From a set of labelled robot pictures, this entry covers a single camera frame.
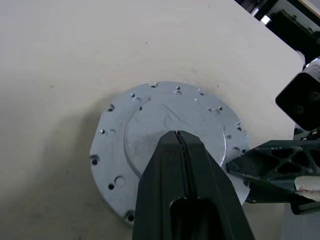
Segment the white red-stained tape patch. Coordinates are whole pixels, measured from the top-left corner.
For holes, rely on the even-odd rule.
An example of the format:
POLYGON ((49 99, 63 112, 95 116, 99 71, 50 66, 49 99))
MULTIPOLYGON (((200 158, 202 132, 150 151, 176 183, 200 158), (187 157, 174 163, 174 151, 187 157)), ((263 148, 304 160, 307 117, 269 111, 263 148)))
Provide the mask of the white red-stained tape patch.
POLYGON ((294 185, 297 195, 320 202, 320 176, 298 176, 294 185))

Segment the grey round motor lid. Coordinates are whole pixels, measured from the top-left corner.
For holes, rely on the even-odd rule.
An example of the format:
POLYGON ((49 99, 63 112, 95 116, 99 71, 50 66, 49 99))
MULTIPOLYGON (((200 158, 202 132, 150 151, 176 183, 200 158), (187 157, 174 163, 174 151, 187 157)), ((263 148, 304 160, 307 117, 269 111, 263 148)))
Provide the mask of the grey round motor lid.
POLYGON ((200 138, 224 167, 249 149, 236 113, 213 93, 181 82, 139 85, 117 96, 102 113, 89 151, 103 199, 132 226, 139 180, 160 138, 185 131, 200 138))

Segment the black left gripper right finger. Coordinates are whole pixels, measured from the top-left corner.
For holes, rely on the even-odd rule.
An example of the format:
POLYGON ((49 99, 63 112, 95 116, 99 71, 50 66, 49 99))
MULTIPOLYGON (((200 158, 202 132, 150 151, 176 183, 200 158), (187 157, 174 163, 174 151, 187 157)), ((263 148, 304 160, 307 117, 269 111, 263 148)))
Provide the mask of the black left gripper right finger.
POLYGON ((178 221, 178 240, 255 240, 231 180, 203 142, 178 132, 188 195, 178 221))

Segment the dark background equipment frame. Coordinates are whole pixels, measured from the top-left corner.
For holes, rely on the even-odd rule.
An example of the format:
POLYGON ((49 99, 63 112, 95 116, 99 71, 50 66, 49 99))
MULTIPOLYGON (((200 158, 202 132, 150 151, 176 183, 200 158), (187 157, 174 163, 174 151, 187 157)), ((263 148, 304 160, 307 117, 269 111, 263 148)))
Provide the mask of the dark background equipment frame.
POLYGON ((303 0, 234 0, 263 23, 308 65, 320 60, 320 10, 303 0))

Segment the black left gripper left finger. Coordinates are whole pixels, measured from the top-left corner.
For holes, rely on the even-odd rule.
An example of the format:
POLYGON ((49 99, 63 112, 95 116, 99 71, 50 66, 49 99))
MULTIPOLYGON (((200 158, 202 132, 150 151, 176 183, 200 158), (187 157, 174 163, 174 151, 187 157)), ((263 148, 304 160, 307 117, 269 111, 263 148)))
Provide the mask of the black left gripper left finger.
POLYGON ((179 131, 164 134, 140 180, 132 240, 183 240, 188 181, 179 131))

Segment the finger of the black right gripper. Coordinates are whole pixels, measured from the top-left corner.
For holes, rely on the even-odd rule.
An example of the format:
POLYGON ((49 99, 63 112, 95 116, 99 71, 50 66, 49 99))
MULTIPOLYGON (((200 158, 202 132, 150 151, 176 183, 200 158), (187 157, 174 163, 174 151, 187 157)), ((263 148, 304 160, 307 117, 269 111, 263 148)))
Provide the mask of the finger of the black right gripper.
POLYGON ((295 187, 320 177, 320 140, 270 140, 226 164, 229 174, 264 187, 295 187))
POLYGON ((271 182, 249 181, 247 203, 320 203, 320 192, 299 191, 295 179, 278 179, 271 182))

